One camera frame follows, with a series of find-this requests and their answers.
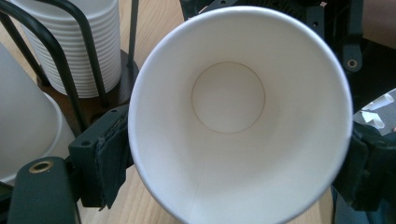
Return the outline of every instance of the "metal grommet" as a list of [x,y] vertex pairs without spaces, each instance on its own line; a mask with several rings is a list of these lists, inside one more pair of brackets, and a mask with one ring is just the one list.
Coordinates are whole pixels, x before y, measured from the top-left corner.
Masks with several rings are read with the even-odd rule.
[[346,63],[349,67],[351,68],[355,68],[358,66],[358,61],[356,61],[355,59],[350,59],[349,61],[347,61]]
[[32,174],[39,174],[48,171],[53,166],[53,161],[40,161],[29,168]]

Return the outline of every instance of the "paper cup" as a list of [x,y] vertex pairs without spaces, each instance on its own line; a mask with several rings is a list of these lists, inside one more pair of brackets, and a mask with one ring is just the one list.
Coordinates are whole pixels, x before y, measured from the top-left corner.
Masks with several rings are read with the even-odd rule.
[[347,153],[342,67],[313,31],[259,7],[183,23],[145,61],[129,137],[153,197],[183,223],[285,223]]
[[46,96],[0,44],[0,181],[11,183],[26,163],[68,156],[74,135]]
[[[76,85],[78,96],[80,98],[98,96],[99,93],[92,75],[88,53],[80,28],[75,19],[67,12],[45,3],[25,0],[11,0],[11,2],[42,22],[56,37],[64,50],[73,77],[82,76],[82,74],[76,72],[76,69],[81,69],[81,63],[84,63],[84,70],[88,72],[85,72],[83,76],[87,77],[87,81]],[[112,80],[115,80],[117,84],[120,81],[121,67],[118,0],[71,0],[71,2],[84,13],[91,25],[93,41],[103,79],[112,77]],[[64,85],[56,83],[56,79],[60,79],[60,75],[50,53],[35,35],[26,29],[24,31],[44,72],[49,78],[50,84],[56,91],[66,94]],[[103,64],[110,61],[113,63],[113,67],[117,66],[119,69],[105,69]],[[111,91],[116,86],[113,82],[111,85],[105,82],[104,84],[106,91]]]

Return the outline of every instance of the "wooden table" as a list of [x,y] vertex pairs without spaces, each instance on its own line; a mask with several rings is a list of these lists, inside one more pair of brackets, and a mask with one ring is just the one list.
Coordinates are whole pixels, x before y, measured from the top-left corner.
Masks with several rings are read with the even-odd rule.
[[[128,52],[130,13],[131,0],[120,0],[121,49],[126,52]],[[134,55],[138,67],[142,66],[157,43],[182,22],[183,17],[178,0],[140,0]],[[35,79],[33,70],[2,25],[0,25],[0,40],[29,76]],[[179,223],[150,196],[134,166],[127,170],[127,180],[110,210],[104,209],[99,212],[97,208],[84,208],[80,203],[78,207],[83,223]],[[290,223],[327,224],[331,223],[331,219],[332,201],[331,194],[327,191],[310,209]]]

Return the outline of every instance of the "white paper cup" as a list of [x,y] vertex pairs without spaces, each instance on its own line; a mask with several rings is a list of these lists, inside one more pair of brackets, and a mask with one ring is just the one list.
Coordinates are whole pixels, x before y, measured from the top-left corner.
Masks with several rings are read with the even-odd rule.
[[[92,75],[88,53],[75,19],[57,7],[37,1],[11,0],[11,2],[41,21],[56,37],[64,50],[73,77],[87,77],[85,83],[76,85],[78,96],[80,98],[98,96],[99,93]],[[118,0],[71,0],[71,2],[81,9],[91,25],[103,79],[112,77],[112,80],[120,81],[120,16]],[[56,82],[57,79],[60,79],[60,75],[50,53],[35,35],[26,29],[24,31],[52,87],[56,91],[66,94],[63,84]],[[102,64],[108,64],[108,62],[112,62],[111,66],[117,66],[119,69],[106,69],[102,66]],[[81,69],[89,72],[81,74],[78,72]],[[106,91],[111,91],[116,86],[113,82],[111,84],[104,82],[104,84]],[[92,91],[86,92],[84,91],[86,89],[92,89]]]
[[145,61],[129,111],[136,169],[183,223],[285,223],[330,186],[352,109],[337,59],[259,7],[192,18]]
[[0,44],[0,181],[11,183],[26,163],[68,156],[74,135],[46,96]]

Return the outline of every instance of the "screw hole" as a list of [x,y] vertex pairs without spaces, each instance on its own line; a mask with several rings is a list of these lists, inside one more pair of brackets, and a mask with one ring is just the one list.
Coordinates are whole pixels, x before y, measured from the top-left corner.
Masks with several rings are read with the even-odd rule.
[[38,174],[48,171],[53,165],[52,161],[41,161],[29,168],[29,172],[32,174]]
[[91,142],[90,141],[83,141],[82,143],[81,143],[81,145],[82,146],[89,146],[91,144]]
[[356,60],[354,60],[354,59],[351,59],[351,60],[347,61],[346,64],[347,64],[349,67],[351,67],[351,68],[355,68],[356,66],[358,66],[358,62],[357,62]]

